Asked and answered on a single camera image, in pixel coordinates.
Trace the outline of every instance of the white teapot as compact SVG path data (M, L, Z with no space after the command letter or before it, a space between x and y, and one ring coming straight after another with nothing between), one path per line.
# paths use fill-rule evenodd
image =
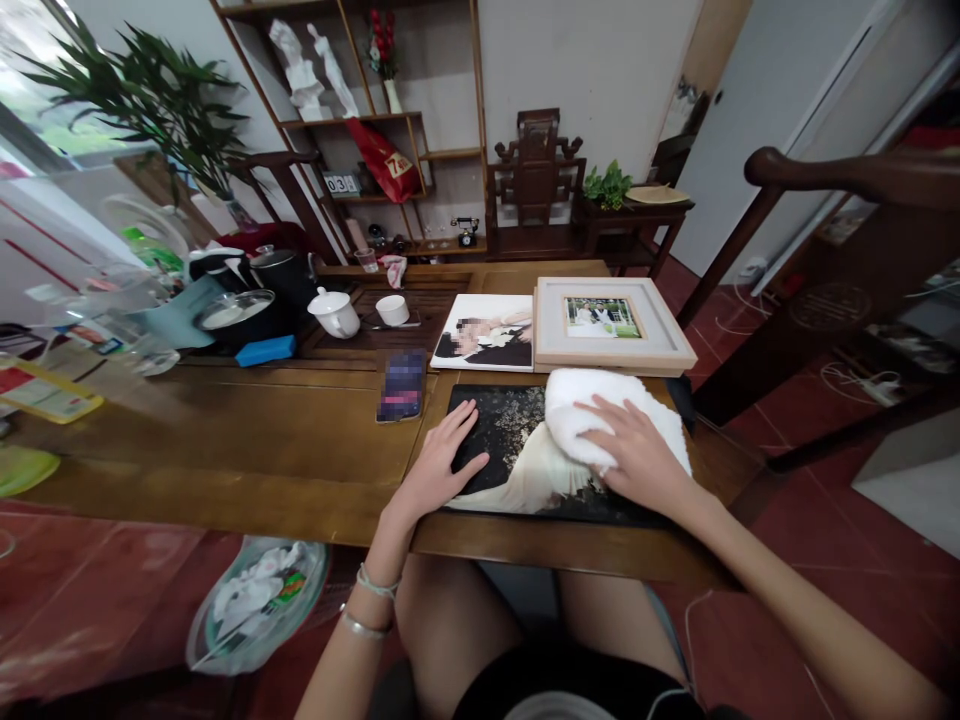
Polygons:
M360 330L360 318L350 304L346 293L328 293L317 288L317 296L310 301L307 310L320 321L323 329L341 340L352 338Z

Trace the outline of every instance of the black shorts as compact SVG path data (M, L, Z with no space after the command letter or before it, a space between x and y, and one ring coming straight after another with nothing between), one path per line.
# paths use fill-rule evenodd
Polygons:
M683 690L674 678L640 663L602 655L572 643L525 643L494 660L467 689L454 720L499 720L517 704L545 692L579 695L615 718L646 718L666 692ZM654 718L703 718L687 692L660 699Z

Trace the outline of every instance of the white sculpture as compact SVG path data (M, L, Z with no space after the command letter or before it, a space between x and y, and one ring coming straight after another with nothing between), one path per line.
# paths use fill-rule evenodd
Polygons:
M347 87L347 84L343 81L343 73L340 72L340 66L337 64L337 59L333 56L333 49L330 47L330 41L327 40L323 35L317 32L317 29L313 26L313 23L307 24L307 30L310 31L310 34L313 35L314 44L313 49L317 51L317 56L323 59L323 69L327 73L327 80L330 81L330 84L333 85L333 91L337 93L337 97L340 99L340 104L343 105L343 109L346 111L344 117L357 117L360 115L357 110L357 103L353 99L353 95L350 92L350 89Z
M282 20L274 20L270 26L270 40L287 59L287 82L293 93L290 102L296 106L300 117L306 121L331 119L333 112L320 104L323 83L313 72L313 61L303 59L303 46L293 28Z

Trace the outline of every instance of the silver bracelet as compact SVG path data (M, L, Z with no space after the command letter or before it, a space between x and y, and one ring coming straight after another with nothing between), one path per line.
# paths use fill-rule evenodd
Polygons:
M387 635L390 634L390 627L386 630L374 630L373 628L368 628L363 623L359 623L354 620L350 613L347 612L346 606L341 611L340 622L349 628L350 632L359 635L360 637L365 637L369 640L383 640Z
M363 563L360 563L360 569L357 570L357 584L365 587L374 595L390 598L393 602L397 601L397 588L400 587L400 581L397 580L397 582L388 587L376 585L370 579L370 576L367 575L367 568Z

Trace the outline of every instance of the wooden side table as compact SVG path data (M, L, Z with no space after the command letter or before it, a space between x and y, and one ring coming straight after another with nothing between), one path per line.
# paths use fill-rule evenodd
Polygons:
M578 197L572 219L586 230L582 257L599 258L607 265L619 266L620 277L628 267L648 267L648 277L656 280L687 211L693 206L692 200L668 205L624 200L619 210L601 210L592 200ZM667 234L657 249L653 240L661 227L667 228Z

